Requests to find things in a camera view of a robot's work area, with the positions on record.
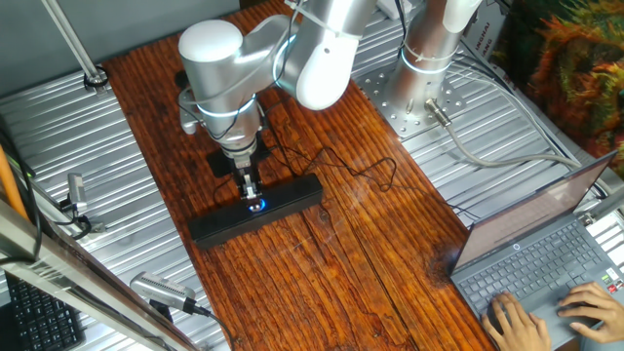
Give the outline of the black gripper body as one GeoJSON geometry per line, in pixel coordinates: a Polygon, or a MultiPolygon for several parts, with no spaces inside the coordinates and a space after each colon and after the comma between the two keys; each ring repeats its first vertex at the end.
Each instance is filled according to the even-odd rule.
{"type": "Polygon", "coordinates": [[[256,187],[256,162],[252,154],[235,155],[232,164],[235,181],[239,187],[256,187]]]}

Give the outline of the person's left hand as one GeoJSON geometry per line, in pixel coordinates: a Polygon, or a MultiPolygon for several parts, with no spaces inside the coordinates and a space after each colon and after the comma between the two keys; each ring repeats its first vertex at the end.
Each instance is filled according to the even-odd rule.
{"type": "Polygon", "coordinates": [[[497,295],[491,309],[497,329],[487,314],[482,325],[500,351],[550,351],[552,340],[544,320],[527,313],[509,292],[497,295]]]}

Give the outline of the person's right hand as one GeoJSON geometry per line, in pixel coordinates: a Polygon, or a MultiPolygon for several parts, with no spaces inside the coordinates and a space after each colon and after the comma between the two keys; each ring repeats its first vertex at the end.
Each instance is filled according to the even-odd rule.
{"type": "Polygon", "coordinates": [[[596,330],[579,322],[570,323],[580,335],[602,344],[623,340],[623,304],[598,283],[572,288],[559,305],[562,307],[558,312],[560,317],[585,317],[602,322],[596,330]]]}

